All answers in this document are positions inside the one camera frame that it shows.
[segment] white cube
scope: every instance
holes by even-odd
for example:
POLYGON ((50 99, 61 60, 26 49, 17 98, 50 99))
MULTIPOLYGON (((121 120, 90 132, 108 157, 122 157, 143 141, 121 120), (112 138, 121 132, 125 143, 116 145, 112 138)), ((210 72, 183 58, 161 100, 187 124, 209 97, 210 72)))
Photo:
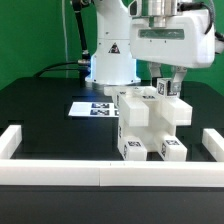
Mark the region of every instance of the white cube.
POLYGON ((147 150, 139 138, 129 136, 124 138, 124 150, 122 156, 124 160, 128 161, 146 161, 147 150))

